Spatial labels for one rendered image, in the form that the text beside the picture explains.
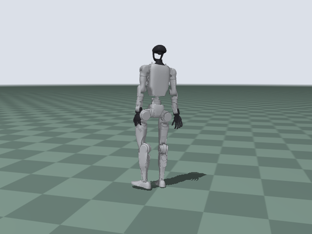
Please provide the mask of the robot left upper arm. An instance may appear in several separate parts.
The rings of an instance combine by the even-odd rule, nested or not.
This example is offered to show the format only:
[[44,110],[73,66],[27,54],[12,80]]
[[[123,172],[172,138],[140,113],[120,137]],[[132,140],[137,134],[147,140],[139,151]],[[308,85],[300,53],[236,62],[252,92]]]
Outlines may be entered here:
[[146,92],[146,81],[147,81],[147,73],[150,71],[151,65],[142,65],[139,69],[140,77],[139,82],[141,86],[141,93]]

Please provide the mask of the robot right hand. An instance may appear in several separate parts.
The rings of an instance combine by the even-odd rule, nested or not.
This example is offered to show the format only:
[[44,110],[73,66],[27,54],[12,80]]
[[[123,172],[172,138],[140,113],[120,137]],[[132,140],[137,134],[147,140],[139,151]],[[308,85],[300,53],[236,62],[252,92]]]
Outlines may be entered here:
[[[174,117],[174,121],[173,121],[173,123],[172,123],[172,126],[173,126],[173,124],[174,124],[174,122],[175,122],[175,128],[177,127],[177,129],[178,129],[178,128],[182,127],[182,119],[181,119],[181,117],[179,116],[179,114],[180,114],[180,113],[179,113],[179,109],[177,109],[177,112],[178,112],[177,114],[174,114],[174,113],[173,113],[175,117]],[[175,128],[174,128],[174,129],[175,129]]]

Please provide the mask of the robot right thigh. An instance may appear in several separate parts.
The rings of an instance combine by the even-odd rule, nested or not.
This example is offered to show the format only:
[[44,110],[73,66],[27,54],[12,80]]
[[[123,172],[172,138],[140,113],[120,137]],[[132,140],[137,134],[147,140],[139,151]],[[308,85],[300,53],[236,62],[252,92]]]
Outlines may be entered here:
[[169,130],[168,122],[172,119],[171,113],[164,110],[164,116],[159,117],[158,119],[158,152],[161,154],[165,154],[167,151],[167,134]]

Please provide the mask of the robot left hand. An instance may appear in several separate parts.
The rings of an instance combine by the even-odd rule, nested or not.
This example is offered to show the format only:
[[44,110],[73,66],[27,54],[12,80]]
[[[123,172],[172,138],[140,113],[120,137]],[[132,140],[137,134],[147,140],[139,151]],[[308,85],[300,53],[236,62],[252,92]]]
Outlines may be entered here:
[[135,114],[135,117],[134,117],[134,119],[133,119],[133,122],[135,123],[135,126],[137,126],[138,124],[140,124],[141,125],[141,118],[140,118],[140,112],[142,111],[142,107],[140,107],[140,109],[139,109],[139,112],[135,112],[136,114]]

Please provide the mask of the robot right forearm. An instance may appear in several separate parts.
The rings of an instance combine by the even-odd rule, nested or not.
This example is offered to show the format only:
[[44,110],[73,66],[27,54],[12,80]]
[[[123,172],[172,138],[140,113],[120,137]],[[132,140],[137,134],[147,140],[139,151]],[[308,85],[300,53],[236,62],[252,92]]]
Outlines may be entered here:
[[178,109],[178,95],[176,94],[176,96],[172,96],[171,100],[172,100],[172,109],[173,109],[173,113],[177,114],[177,109]]

